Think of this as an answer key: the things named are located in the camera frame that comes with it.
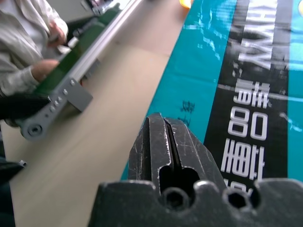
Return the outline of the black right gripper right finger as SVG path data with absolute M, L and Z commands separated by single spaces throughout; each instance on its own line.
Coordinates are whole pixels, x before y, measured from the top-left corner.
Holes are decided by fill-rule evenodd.
M 226 189 L 223 177 L 211 152 L 178 119 L 165 118 L 172 145 L 173 174 L 178 187 L 192 192 L 198 181 L 213 182 L 219 191 Z

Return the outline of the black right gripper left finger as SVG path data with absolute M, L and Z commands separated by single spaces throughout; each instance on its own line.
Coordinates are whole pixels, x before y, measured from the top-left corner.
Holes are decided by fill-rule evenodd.
M 131 148 L 128 179 L 151 181 L 160 187 L 160 170 L 171 164 L 168 130 L 160 113 L 146 117 Z

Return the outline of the person's right hand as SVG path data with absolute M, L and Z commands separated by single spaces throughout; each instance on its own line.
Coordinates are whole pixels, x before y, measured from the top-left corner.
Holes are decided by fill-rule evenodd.
M 59 61 L 56 59 L 44 59 L 31 66 L 31 74 L 36 81 L 41 82 L 58 65 Z

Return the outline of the person's left hand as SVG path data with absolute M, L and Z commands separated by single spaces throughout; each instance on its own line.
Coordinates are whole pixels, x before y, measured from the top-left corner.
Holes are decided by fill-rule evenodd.
M 48 46 L 57 47 L 65 45 L 67 41 L 68 27 L 64 20 L 54 19 L 49 23 L 50 37 Z

